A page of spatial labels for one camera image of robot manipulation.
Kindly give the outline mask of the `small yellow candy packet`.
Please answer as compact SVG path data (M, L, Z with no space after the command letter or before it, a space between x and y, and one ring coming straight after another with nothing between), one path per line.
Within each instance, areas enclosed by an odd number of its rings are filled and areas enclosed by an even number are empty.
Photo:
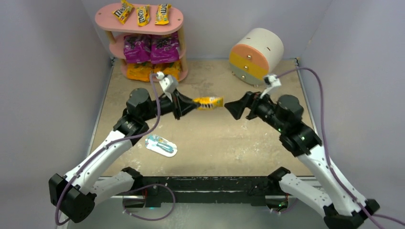
M194 102L199 103L198 110L213 110L217 107L223 107L224 98L223 97L198 97L193 99Z

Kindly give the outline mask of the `orange gummy candy bag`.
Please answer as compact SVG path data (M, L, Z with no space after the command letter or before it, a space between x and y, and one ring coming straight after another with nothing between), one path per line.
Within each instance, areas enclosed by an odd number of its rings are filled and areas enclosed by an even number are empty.
M168 63L158 63L153 65L154 73L163 72L164 74L170 74L175 77L177 81L180 80L181 74L181 62L168 62Z
M153 65L150 62L128 63L127 78L136 81L149 82L153 73Z

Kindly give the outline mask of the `purple grape candy bag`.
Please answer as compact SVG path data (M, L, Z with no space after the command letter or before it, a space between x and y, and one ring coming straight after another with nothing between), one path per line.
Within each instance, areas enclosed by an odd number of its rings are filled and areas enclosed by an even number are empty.
M151 37L147 34L126 35L124 37L124 56L128 63L150 61Z
M177 32L151 36L150 62L152 64L178 61L180 59L180 51Z

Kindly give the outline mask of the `yellow M&M bag bottom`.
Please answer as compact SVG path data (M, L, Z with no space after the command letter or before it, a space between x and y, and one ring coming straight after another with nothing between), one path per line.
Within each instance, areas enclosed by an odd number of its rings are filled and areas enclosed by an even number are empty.
M155 25L167 25L169 24L169 11L171 4L165 3L158 5L156 16L155 16Z

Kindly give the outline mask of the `yellow m&m bag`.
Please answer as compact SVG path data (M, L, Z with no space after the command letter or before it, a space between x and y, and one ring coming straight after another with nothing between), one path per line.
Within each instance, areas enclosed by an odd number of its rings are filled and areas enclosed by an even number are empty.
M120 2L120 9L113 11L112 14L121 24L125 24L135 7L127 0L121 0Z
M137 25L140 27L146 26L150 21L149 13L150 5L136 7Z
M167 25L169 24L169 11L171 4L165 3L158 5L156 16L155 16L155 25Z

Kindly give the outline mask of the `yellow M&M bag top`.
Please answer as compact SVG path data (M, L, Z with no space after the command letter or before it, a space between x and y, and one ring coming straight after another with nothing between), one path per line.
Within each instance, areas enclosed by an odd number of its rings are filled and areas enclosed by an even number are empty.
M146 26L150 21L149 13L150 5L136 7L137 25L140 27Z

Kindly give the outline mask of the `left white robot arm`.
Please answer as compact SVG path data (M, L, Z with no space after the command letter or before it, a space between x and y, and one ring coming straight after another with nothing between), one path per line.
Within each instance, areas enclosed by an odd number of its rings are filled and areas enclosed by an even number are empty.
M145 88L134 89L126 102L123 115L102 144L80 164L65 175L54 174L48 181L51 203L56 207L57 226L68 221L79 223L90 215L94 207L120 193L148 188L143 176L130 167L117 175L99 180L100 176L122 154L149 135L159 124L161 116L172 113L176 119L198 109L200 103L181 94L156 95L152 100Z

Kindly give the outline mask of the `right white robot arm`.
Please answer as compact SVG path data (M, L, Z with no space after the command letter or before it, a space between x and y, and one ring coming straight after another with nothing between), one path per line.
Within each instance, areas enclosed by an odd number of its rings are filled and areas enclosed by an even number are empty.
M302 121L304 108L298 98L283 95L274 103L268 94L261 97L259 92L246 92L224 106L236 120L249 108L248 120L258 117L280 133L282 146L312 172L323 189L300 180L284 167L270 174L270 181L320 214L328 228L357 229L379 210L376 200L366 199L334 167L319 136Z

